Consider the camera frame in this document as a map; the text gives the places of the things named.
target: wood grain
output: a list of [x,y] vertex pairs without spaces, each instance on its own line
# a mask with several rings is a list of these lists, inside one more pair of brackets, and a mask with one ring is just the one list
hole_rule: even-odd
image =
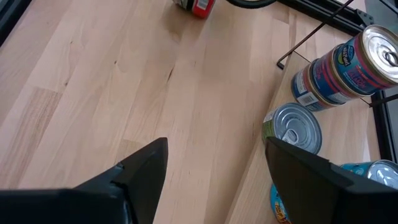
[[25,86],[0,129],[0,186],[16,188],[25,174],[61,94]]
[[[171,0],[32,1],[0,48],[0,187],[74,187],[165,136],[154,223],[225,222],[282,80],[275,63],[318,24],[279,3],[217,1],[203,20]],[[298,52],[348,38],[327,27]],[[377,147],[368,117],[342,121],[323,125],[360,126],[354,150]]]

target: black metal frame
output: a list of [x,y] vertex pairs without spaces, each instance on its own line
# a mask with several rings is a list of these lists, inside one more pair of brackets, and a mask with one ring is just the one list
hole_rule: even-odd
[[0,1],[0,46],[32,0]]
[[394,135],[391,128],[390,114],[388,111],[388,101],[384,91],[373,94],[371,108],[373,109],[374,124],[376,125],[377,141],[381,159],[388,159],[395,163],[398,162]]
[[[326,22],[349,35],[360,33],[364,27],[373,24],[373,17],[359,9],[347,7],[335,0],[278,0],[312,18]],[[331,16],[337,10],[338,15]]]
[[392,10],[394,13],[396,13],[398,15],[398,9],[393,6],[390,2],[387,2],[386,0],[380,0],[380,2],[382,2],[385,6],[387,6],[390,10]]

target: red can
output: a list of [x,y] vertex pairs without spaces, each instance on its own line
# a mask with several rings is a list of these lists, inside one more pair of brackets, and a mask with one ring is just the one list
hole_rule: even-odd
[[215,0],[173,0],[173,2],[194,15],[207,18],[214,6]]

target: tin can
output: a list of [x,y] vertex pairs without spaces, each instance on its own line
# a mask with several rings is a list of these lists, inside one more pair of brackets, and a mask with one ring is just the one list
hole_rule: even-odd
[[316,60],[313,69],[310,72],[310,79],[314,83],[315,90],[322,97],[333,103],[346,103],[356,98],[362,98],[366,95],[360,95],[351,90],[339,77],[334,63],[335,47],[332,51]]
[[287,103],[267,114],[262,124],[263,141],[270,136],[314,154],[318,154],[322,145],[317,119],[298,103]]
[[398,165],[391,161],[343,164],[341,168],[398,190]]
[[381,26],[368,26],[334,53],[336,70],[350,89],[372,95],[398,85],[398,36]]
[[310,72],[316,61],[307,65],[299,71],[292,79],[292,93],[297,102],[308,108],[310,111],[321,111],[336,107],[341,104],[333,103],[321,96],[316,91],[310,79]]
[[173,0],[173,2],[192,14],[207,18],[213,9],[215,0]]
[[287,216],[284,204],[282,203],[274,184],[271,186],[269,197],[271,200],[271,209],[274,212],[276,219],[278,219],[278,222],[281,224],[292,224]]

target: metal rim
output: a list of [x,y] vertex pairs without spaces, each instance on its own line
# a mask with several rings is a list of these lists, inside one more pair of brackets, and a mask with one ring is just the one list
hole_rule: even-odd
[[384,185],[386,185],[386,186],[391,187],[390,185],[387,185],[386,182],[382,183],[382,182],[378,181],[377,179],[372,179],[372,178],[369,177],[369,175],[370,175],[370,173],[371,173],[371,171],[372,171],[372,168],[374,168],[374,167],[375,167],[376,165],[378,165],[378,164],[384,164],[385,166],[388,166],[388,167],[390,167],[391,169],[393,169],[393,170],[394,170],[394,173],[396,173],[396,176],[397,176],[397,177],[398,177],[398,164],[396,164],[396,163],[394,163],[394,162],[391,162],[391,161],[388,161],[388,160],[385,160],[385,159],[381,159],[381,160],[378,160],[378,161],[374,161],[374,162],[369,166],[369,169],[368,169],[368,171],[366,172],[366,178],[371,179],[371,180],[374,180],[374,181],[376,181],[376,182],[379,182],[379,183],[381,183],[381,184],[384,184]]
[[386,29],[383,26],[379,26],[379,25],[370,25],[367,28],[365,28],[365,30],[362,31],[362,33],[359,34],[359,47],[361,48],[361,51],[363,52],[363,57],[366,58],[366,60],[370,63],[368,63],[368,69],[373,72],[374,75],[377,75],[378,78],[382,79],[385,81],[385,83],[381,83],[384,86],[390,86],[393,87],[395,85],[398,84],[398,78],[391,78],[388,77],[385,73],[382,72],[382,68],[377,65],[373,59],[370,58],[369,56],[369,52],[368,49],[365,47],[365,41],[364,41],[364,35],[365,32],[369,29],[378,29],[383,31],[386,35],[395,38],[396,41],[398,42],[398,36],[396,36],[394,33],[392,33],[389,29]]
[[[315,64],[315,62],[316,62],[316,60],[314,60],[314,61],[311,63],[309,72],[311,72],[311,70],[312,70],[313,65]],[[323,104],[322,106],[324,106],[326,109],[328,109],[328,108],[333,108],[333,107],[336,107],[336,106],[341,106],[341,105],[344,104],[344,103],[341,103],[341,104],[339,104],[339,103],[334,104],[334,103],[332,103],[332,102],[329,102],[327,99],[325,99],[323,96],[321,96],[321,94],[316,90],[315,85],[314,85],[314,83],[313,83],[313,80],[312,80],[312,78],[310,77],[309,73],[307,73],[307,76],[306,76],[306,77],[307,77],[307,83],[309,83],[309,85],[310,85],[310,88],[309,88],[309,89],[311,89],[311,92],[315,93],[315,96],[318,98],[318,100],[320,100],[320,102]]]
[[357,99],[358,96],[359,96],[359,98],[371,96],[372,94],[370,94],[370,95],[362,95],[362,94],[360,94],[360,93],[355,92],[355,91],[352,90],[352,89],[343,81],[343,79],[341,78],[340,74],[339,74],[338,71],[337,71],[336,62],[335,62],[335,53],[336,53],[337,49],[340,48],[341,46],[343,46],[343,44],[337,45],[337,46],[333,49],[333,54],[332,54],[332,56],[331,56],[331,63],[332,63],[331,69],[334,71],[335,80],[336,80],[339,84],[342,85],[342,86],[340,86],[342,89],[347,90],[347,91],[350,92],[353,96],[357,96],[357,97],[353,98],[353,100],[354,100],[354,99]]

